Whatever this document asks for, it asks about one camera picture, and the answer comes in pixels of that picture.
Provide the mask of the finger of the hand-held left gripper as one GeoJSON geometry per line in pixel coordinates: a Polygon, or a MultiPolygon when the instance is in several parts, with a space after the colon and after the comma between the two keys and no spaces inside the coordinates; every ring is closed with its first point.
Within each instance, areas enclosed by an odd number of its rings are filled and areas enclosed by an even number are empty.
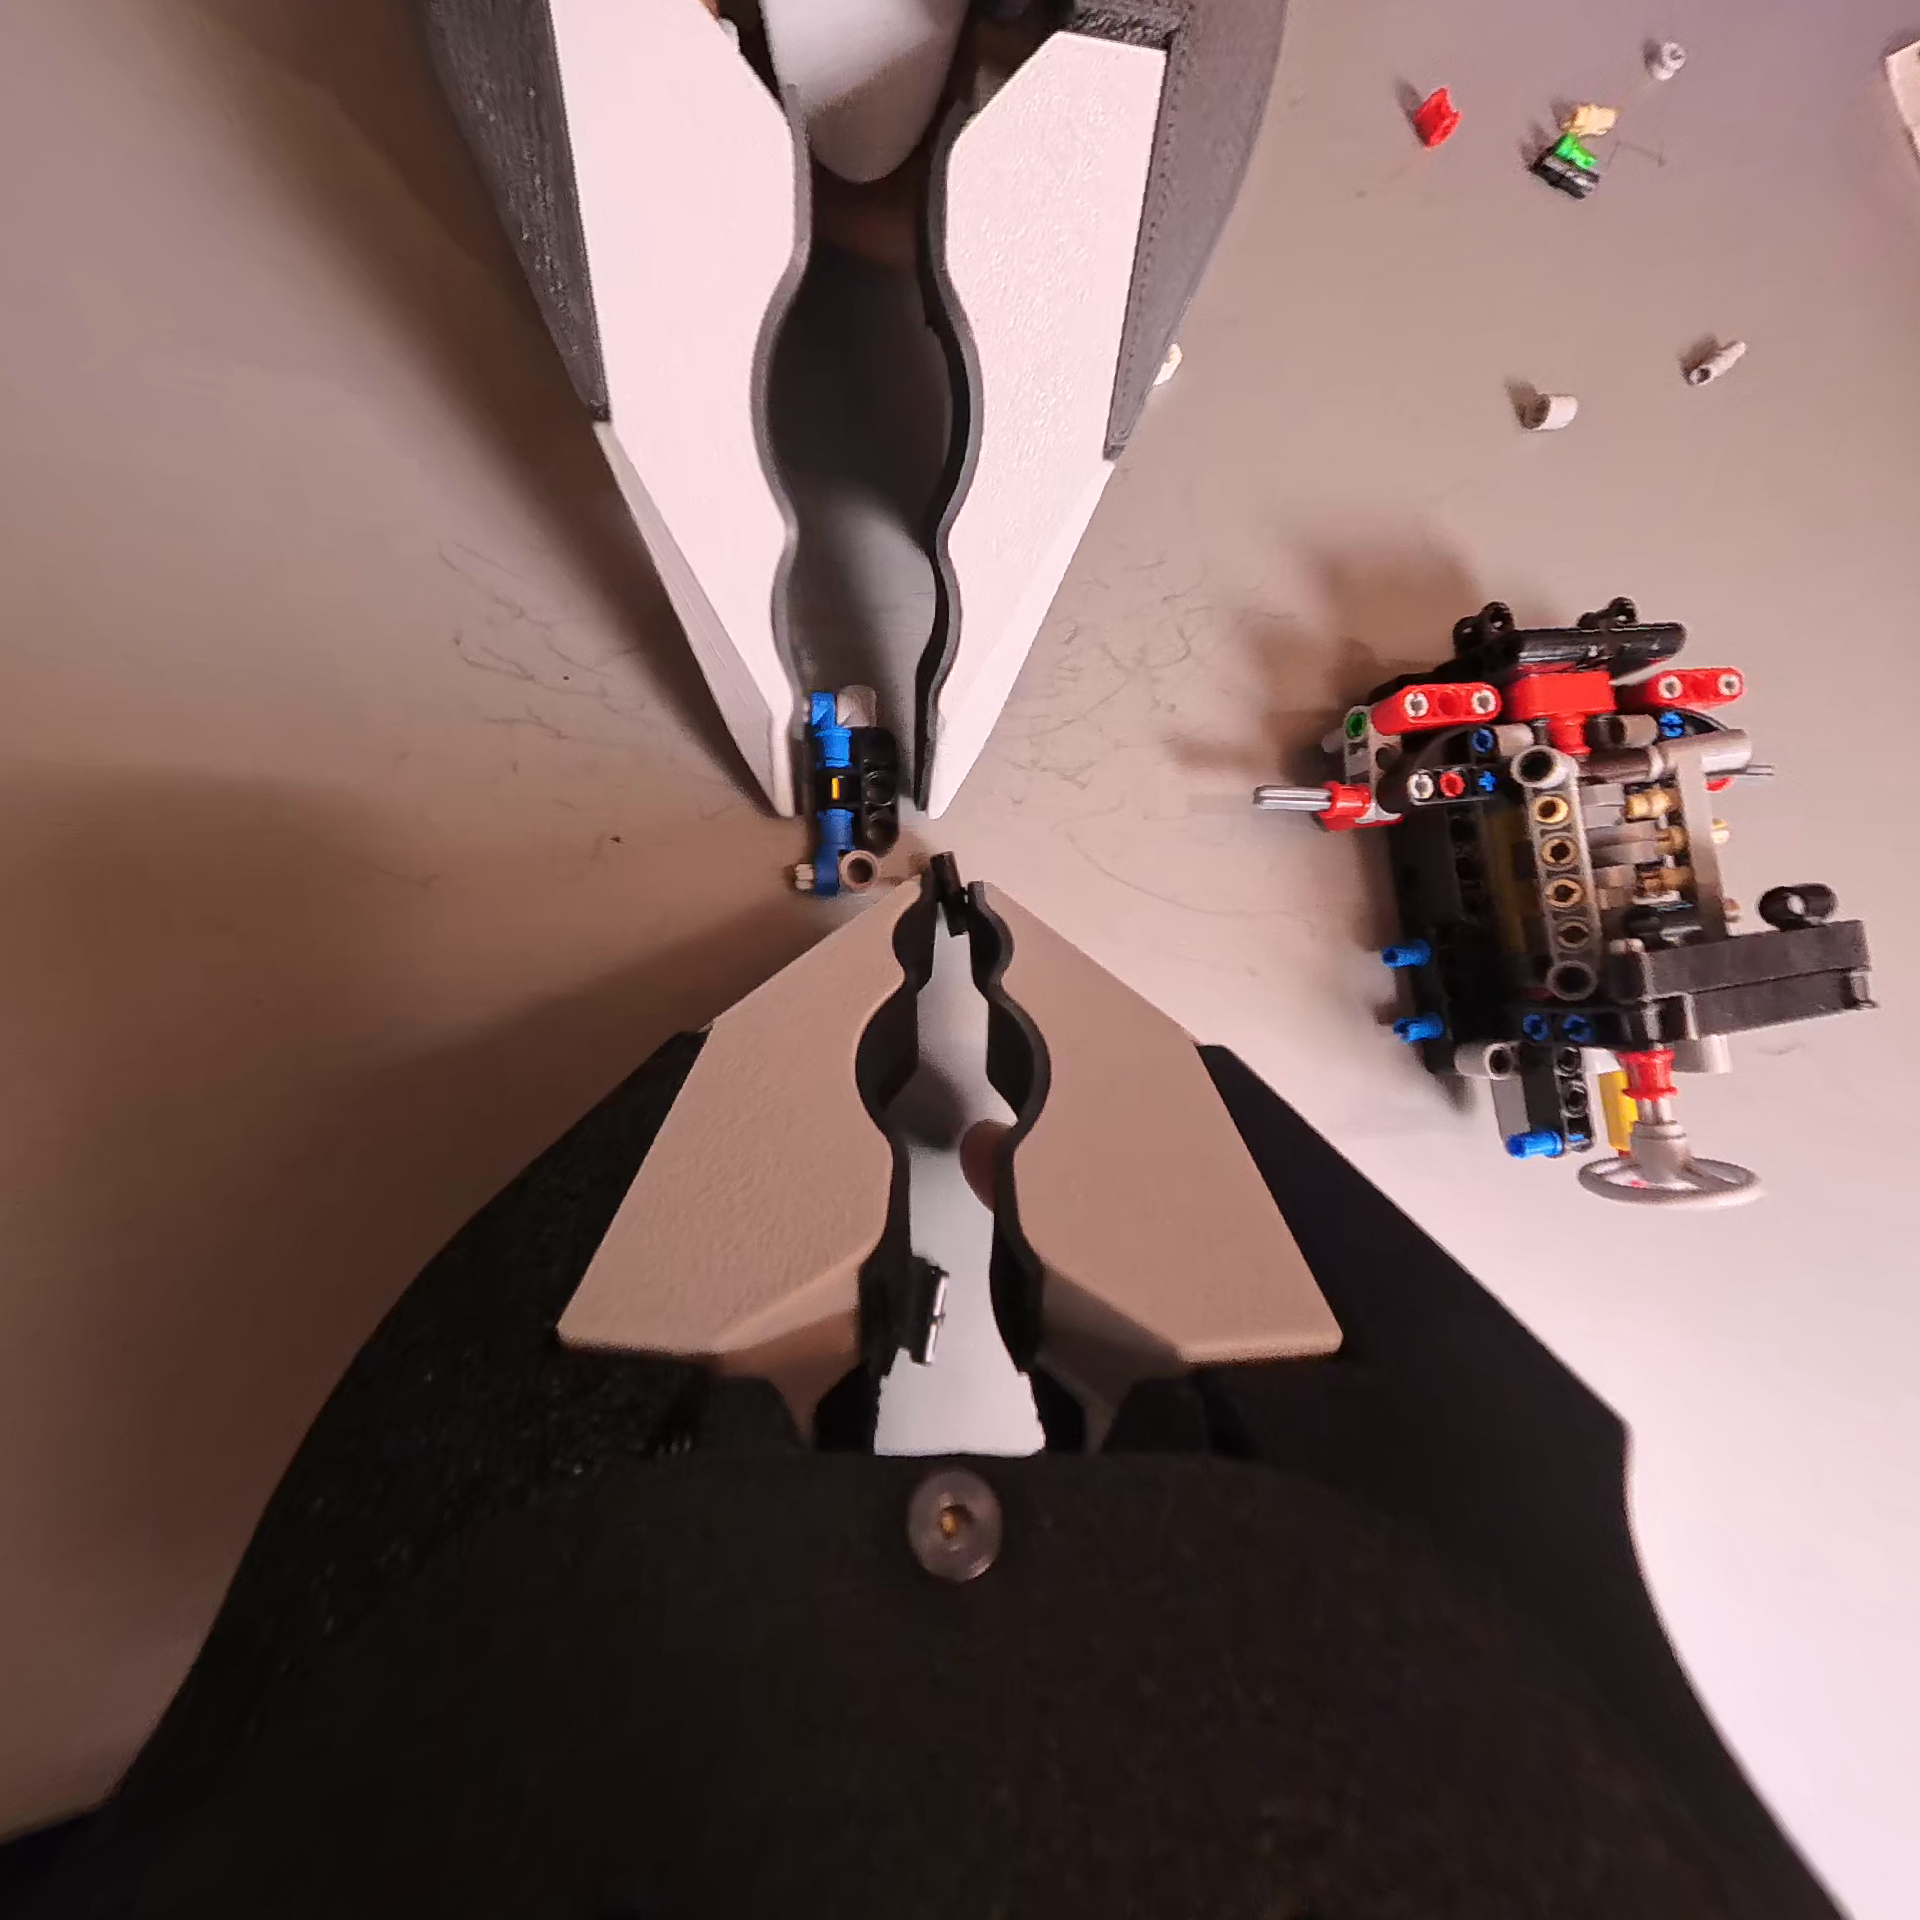
{"type": "Polygon", "coordinates": [[[927,267],[953,383],[930,534],[917,792],[955,804],[1115,473],[1110,413],[1168,56],[1055,33],[933,166],[927,267]]]}
{"type": "Polygon", "coordinates": [[[607,386],[595,434],[746,770],[794,817],[798,519],[771,441],[805,275],[798,133],[696,3],[557,3],[607,386]]]}

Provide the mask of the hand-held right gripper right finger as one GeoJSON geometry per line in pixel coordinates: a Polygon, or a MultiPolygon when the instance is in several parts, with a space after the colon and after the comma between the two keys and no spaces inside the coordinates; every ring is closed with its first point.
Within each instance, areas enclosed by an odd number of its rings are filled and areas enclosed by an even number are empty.
{"type": "Polygon", "coordinates": [[[1342,1331],[1203,1050],[1010,892],[968,886],[997,1329],[1044,1447],[1095,1448],[1142,1382],[1332,1357],[1342,1331]]]}

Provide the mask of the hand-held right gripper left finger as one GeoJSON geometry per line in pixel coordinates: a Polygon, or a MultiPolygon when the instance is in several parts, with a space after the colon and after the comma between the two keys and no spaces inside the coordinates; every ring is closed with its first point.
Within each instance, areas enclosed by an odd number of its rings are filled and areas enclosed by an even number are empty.
{"type": "Polygon", "coordinates": [[[564,1347],[765,1380],[818,1447],[877,1444],[914,1256],[897,1107],[940,918],[925,876],[881,890],[708,1024],[564,1347]]]}

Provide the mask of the partly built lego car chassis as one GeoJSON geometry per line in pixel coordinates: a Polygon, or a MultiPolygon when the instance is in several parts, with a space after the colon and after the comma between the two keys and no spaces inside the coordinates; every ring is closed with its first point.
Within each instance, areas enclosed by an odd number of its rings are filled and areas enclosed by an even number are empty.
{"type": "Polygon", "coordinates": [[[1719,801],[1765,767],[1724,718],[1744,675],[1685,664],[1687,645],[1627,597],[1559,627],[1488,603],[1448,658],[1342,714],[1330,780],[1253,804],[1385,839],[1395,1034],[1429,1075],[1493,1092],[1509,1158],[1575,1161],[1609,1202],[1706,1211],[1765,1187],[1695,1151],[1677,1080],[1873,998],[1865,927],[1831,886],[1728,894],[1719,801]]]}

